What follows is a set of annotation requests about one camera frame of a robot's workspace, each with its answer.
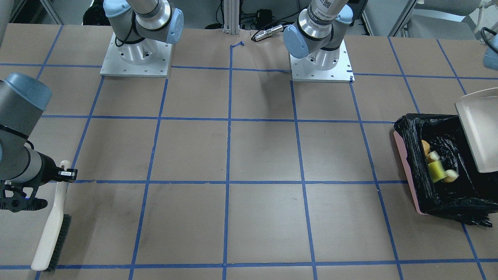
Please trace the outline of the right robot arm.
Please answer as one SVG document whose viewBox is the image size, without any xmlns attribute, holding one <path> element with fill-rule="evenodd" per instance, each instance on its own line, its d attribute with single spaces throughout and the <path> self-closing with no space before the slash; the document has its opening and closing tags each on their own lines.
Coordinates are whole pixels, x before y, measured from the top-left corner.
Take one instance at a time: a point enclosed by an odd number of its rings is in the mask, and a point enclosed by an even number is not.
<svg viewBox="0 0 498 280">
<path fill-rule="evenodd" d="M 51 157 L 26 143 L 52 97 L 41 81 L 14 72 L 1 81 L 0 177 L 13 183 L 74 182 L 77 170 L 58 167 Z"/>
</svg>

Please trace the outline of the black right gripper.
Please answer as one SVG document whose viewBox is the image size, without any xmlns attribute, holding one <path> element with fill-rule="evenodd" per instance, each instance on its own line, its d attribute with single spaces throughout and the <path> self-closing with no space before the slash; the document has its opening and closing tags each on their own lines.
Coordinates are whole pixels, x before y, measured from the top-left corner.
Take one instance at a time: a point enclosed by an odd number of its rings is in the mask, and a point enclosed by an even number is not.
<svg viewBox="0 0 498 280">
<path fill-rule="evenodd" d="M 40 183 L 55 182 L 74 182 L 77 179 L 78 170 L 68 168 L 65 170 L 57 166 L 45 166 L 41 170 Z"/>
</svg>

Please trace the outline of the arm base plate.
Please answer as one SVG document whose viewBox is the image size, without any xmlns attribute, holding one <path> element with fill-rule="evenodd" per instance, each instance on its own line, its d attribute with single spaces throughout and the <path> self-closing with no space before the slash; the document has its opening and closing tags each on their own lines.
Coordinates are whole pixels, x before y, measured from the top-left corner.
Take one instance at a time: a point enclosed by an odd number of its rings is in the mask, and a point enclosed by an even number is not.
<svg viewBox="0 0 498 280">
<path fill-rule="evenodd" d="M 289 55 L 291 76 L 294 82 L 336 82 L 355 81 L 345 40 L 333 51 L 317 50 L 305 58 Z"/>
<path fill-rule="evenodd" d="M 137 44 L 124 44 L 112 34 L 100 74 L 108 77 L 167 78 L 174 46 L 165 42 L 145 39 Z"/>
</svg>

